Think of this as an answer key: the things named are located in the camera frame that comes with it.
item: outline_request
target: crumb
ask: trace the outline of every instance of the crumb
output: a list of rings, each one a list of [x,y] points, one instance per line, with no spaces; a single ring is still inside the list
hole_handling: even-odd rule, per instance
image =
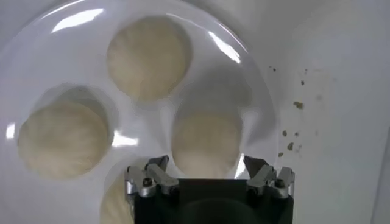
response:
[[[300,103],[297,101],[295,101],[293,104],[294,104],[294,106],[296,106],[300,110],[303,110],[303,108],[305,107],[305,105],[303,103]]]
[[[294,147],[294,143],[293,142],[287,145],[287,149],[289,151],[292,151],[293,147]]]

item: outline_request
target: round plate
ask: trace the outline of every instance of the round plate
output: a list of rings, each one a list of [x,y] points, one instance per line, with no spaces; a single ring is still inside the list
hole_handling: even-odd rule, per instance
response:
[[[191,41],[192,61],[164,99],[136,103],[107,73],[106,51],[115,34],[145,16],[168,16]],[[170,155],[173,123],[196,110],[235,115],[240,151],[273,164],[277,117],[268,89],[242,42],[209,14],[181,1],[78,0],[26,26],[0,55],[0,210],[5,223],[98,223],[102,196],[125,166]],[[97,102],[107,117],[112,146],[91,172],[69,181],[26,170],[18,156],[20,126],[56,100]],[[244,172],[237,159],[228,178]],[[183,174],[171,159],[169,173]]]

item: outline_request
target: dough ball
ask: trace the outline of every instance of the dough ball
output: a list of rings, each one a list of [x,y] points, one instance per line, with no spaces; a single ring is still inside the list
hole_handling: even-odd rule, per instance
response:
[[[108,148],[107,126],[88,107],[55,103],[33,113],[22,125],[19,156],[27,168],[53,179],[91,170]]]
[[[124,177],[118,177],[103,197],[100,224],[133,224],[130,205],[124,197]]]
[[[108,73],[122,92],[135,100],[167,96],[183,79],[186,46],[164,17],[141,19],[120,31],[107,51]]]
[[[196,114],[175,126],[172,154],[176,166],[190,178],[225,178],[239,155],[239,142],[233,119]]]

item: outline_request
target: white table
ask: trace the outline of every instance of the white table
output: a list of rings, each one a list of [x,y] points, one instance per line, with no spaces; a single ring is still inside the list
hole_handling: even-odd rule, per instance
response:
[[[390,164],[390,156],[383,159],[390,126],[390,2],[187,1],[235,31],[266,78],[280,116],[278,165],[296,172],[295,223],[370,223],[382,161]],[[61,2],[0,1],[0,48]],[[379,198],[390,195],[389,188],[381,192]],[[378,202],[377,223],[388,223],[386,203]]]

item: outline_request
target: screw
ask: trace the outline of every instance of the screw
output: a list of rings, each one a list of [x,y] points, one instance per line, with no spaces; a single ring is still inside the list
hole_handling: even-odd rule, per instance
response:
[[[276,179],[275,180],[275,187],[277,188],[284,188],[285,182],[282,179]]]
[[[144,178],[144,180],[142,181],[142,185],[144,187],[150,187],[153,185],[153,179],[151,179],[150,177],[146,177]]]

